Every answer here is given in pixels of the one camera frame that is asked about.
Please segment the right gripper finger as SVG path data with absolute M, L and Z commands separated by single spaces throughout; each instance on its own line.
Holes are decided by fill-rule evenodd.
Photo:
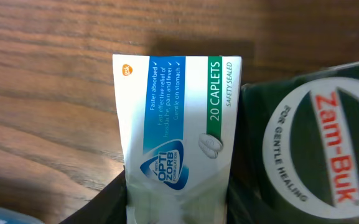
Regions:
M 126 224 L 125 171 L 114 178 L 99 194 L 60 224 Z

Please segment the white Panadol box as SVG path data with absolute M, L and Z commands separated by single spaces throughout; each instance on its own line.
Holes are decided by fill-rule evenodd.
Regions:
M 128 223 L 225 223 L 242 59 L 112 56 Z

